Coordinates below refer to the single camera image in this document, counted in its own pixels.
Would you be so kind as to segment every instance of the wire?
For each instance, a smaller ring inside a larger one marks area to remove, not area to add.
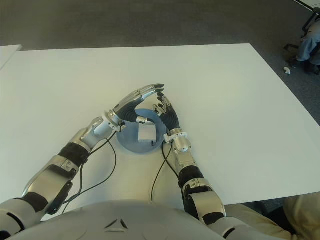
[[[164,143],[165,143],[165,141],[162,142],[162,146],[161,146],[161,150],[162,150],[162,155],[163,155],[163,157],[164,157],[164,161],[163,161],[163,163],[162,163],[162,165],[161,165],[161,167],[160,167],[160,169],[159,169],[158,173],[156,174],[156,177],[155,177],[155,179],[154,179],[154,181],[153,181],[153,185],[152,185],[152,189],[151,189],[151,195],[150,195],[150,200],[151,200],[151,201],[153,200],[153,193],[154,193],[154,188],[155,188],[156,181],[157,181],[158,176],[159,176],[159,174],[160,174],[160,172],[161,172],[161,169],[163,168],[163,166],[164,166],[165,163],[167,163],[167,164],[169,165],[169,167],[172,169],[172,171],[175,173],[175,175],[178,176],[177,173],[176,173],[176,171],[174,171],[174,169],[171,167],[171,165],[169,164],[169,162],[168,162],[168,160],[167,160],[167,158],[169,157],[169,155],[170,155],[170,153],[171,153],[173,144],[171,144],[171,148],[170,148],[170,151],[169,151],[168,155],[165,156]]]
[[[171,168],[172,172],[174,172],[174,174],[176,175],[176,177],[179,179],[179,176],[178,174],[176,173],[176,171],[174,170],[174,168],[171,166],[171,164],[168,162],[168,157],[171,153],[171,150],[172,150],[172,147],[173,147],[173,144],[171,143],[171,148],[170,148],[170,151],[169,151],[169,154],[168,156],[165,156],[165,152],[164,152],[164,144],[165,144],[165,141],[162,142],[162,146],[161,146],[161,150],[162,150],[162,156],[164,158],[164,161],[166,162],[166,164],[168,164],[168,166]]]
[[[115,151],[115,149],[114,149],[114,146],[112,146],[112,144],[111,144],[110,142],[108,142],[108,143],[109,143],[109,145],[111,146],[111,148],[112,148],[112,150],[113,150],[113,153],[114,153],[114,167],[113,167],[113,169],[112,169],[112,172],[110,173],[110,175],[109,175],[105,180],[103,180],[102,182],[100,182],[100,183],[98,183],[98,184],[96,184],[96,185],[88,188],[87,190],[84,190],[83,192],[81,192],[81,193],[79,194],[79,196],[82,195],[82,194],[84,194],[85,192],[87,192],[87,191],[89,191],[89,190],[91,190],[91,189],[94,189],[95,187],[98,187],[99,185],[105,183],[105,182],[112,176],[112,174],[114,174],[114,171],[115,171],[116,166],[117,166],[117,154],[116,154],[116,151]]]
[[[83,192],[81,192],[81,191],[82,191],[82,187],[83,187],[83,174],[82,174],[82,173],[83,173],[83,168],[84,168],[84,164],[82,164],[82,165],[81,165],[81,169],[80,169],[80,188],[79,188],[79,191],[78,191],[77,194],[71,196],[68,200],[66,200],[66,201],[63,203],[63,204],[67,204],[67,205],[64,207],[64,210],[62,211],[62,214],[65,213],[68,205],[69,205],[73,200],[75,200],[77,197],[79,197],[80,195],[84,194],[85,192],[87,192],[87,191],[89,191],[89,190],[91,190],[91,189],[94,189],[95,187],[98,187],[99,185],[105,183],[105,182],[112,176],[112,174],[114,173],[114,171],[115,171],[115,169],[116,169],[116,166],[117,166],[117,154],[116,154],[116,151],[115,151],[115,149],[114,149],[114,146],[112,146],[112,144],[110,143],[110,140],[114,137],[114,135],[115,135],[116,133],[117,133],[117,132],[115,131],[115,132],[112,134],[112,136],[111,136],[109,139],[107,139],[107,141],[106,141],[104,144],[102,144],[101,146],[99,146],[97,149],[95,149],[94,151],[92,151],[92,152],[89,154],[89,157],[90,157],[92,154],[94,154],[95,152],[97,152],[98,150],[100,150],[103,146],[105,146],[106,144],[109,143],[109,145],[111,146],[111,148],[112,148],[112,150],[113,150],[114,158],[115,158],[115,160],[114,160],[114,167],[113,167],[113,169],[112,169],[112,172],[111,172],[110,175],[109,175],[105,180],[103,180],[102,182],[100,182],[100,183],[98,183],[98,184],[96,184],[96,185],[88,188],[87,190],[84,190]]]
[[[112,136],[106,140],[106,142],[104,144],[102,144],[100,147],[98,147],[97,149],[95,149],[94,151],[92,151],[90,154],[89,154],[89,157],[94,154],[96,151],[100,150],[104,145],[106,145],[113,137],[114,135],[116,134],[117,132],[115,131]]]
[[[83,187],[82,172],[83,172],[83,170],[84,170],[84,163],[81,164],[81,168],[80,168],[80,188],[79,188],[79,191],[77,192],[77,194],[71,196],[71,197],[68,199],[67,205],[65,205],[65,207],[64,207],[64,209],[63,209],[63,211],[62,211],[62,214],[65,213],[65,211],[66,211],[68,205],[71,203],[71,201],[74,200],[74,199],[76,199],[76,198],[80,195],[80,193],[81,193],[81,191],[82,191],[82,187]]]

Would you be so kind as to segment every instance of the floor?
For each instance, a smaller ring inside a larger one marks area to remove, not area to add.
[[[320,124],[320,76],[283,71],[295,53],[283,46],[311,15],[292,0],[0,0],[0,11],[0,45],[24,51],[250,43]]]

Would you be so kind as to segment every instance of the white table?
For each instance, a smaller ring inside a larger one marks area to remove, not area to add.
[[[320,191],[320,127],[250,44],[91,48],[17,52],[0,72],[0,202],[71,137],[133,90],[165,84],[193,156],[225,204]],[[140,108],[151,108],[155,96]],[[69,206],[148,200],[160,150],[115,145],[112,178]],[[83,171],[84,189],[108,175],[110,147]],[[78,191],[78,176],[72,193]],[[175,175],[159,175],[154,200],[182,208]]]
[[[0,70],[21,47],[21,45],[0,46]]]

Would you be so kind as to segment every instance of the blue round base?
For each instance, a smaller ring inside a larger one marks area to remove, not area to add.
[[[164,141],[164,134],[167,131],[166,126],[163,124],[159,116],[150,109],[136,109],[136,114],[152,119],[156,128],[156,142],[153,144],[148,142],[139,142],[139,123],[125,121],[125,128],[122,132],[116,134],[119,143],[127,150],[144,154],[157,149]]]

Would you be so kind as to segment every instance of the silver metal arm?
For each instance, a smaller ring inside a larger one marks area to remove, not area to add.
[[[73,186],[72,180],[92,149],[113,131],[121,131],[124,121],[153,124],[138,116],[135,108],[145,98],[163,91],[163,84],[140,88],[125,97],[113,110],[95,118],[81,129],[26,185],[22,197],[0,204],[0,237],[12,236],[40,223],[45,214],[55,214]]]
[[[224,239],[279,239],[264,235],[236,218],[227,217],[224,204],[192,157],[188,134],[180,128],[172,104],[162,93],[158,93],[158,99],[161,104],[154,105],[153,110],[169,130],[169,133],[164,135],[164,140],[166,143],[172,143],[175,153],[175,171],[183,194],[184,210]]]
[[[226,211],[221,199],[204,178],[191,155],[191,143],[186,137],[187,133],[181,128],[175,128],[169,135],[164,138],[173,144],[175,170],[184,197],[185,211],[206,225],[225,217]]]

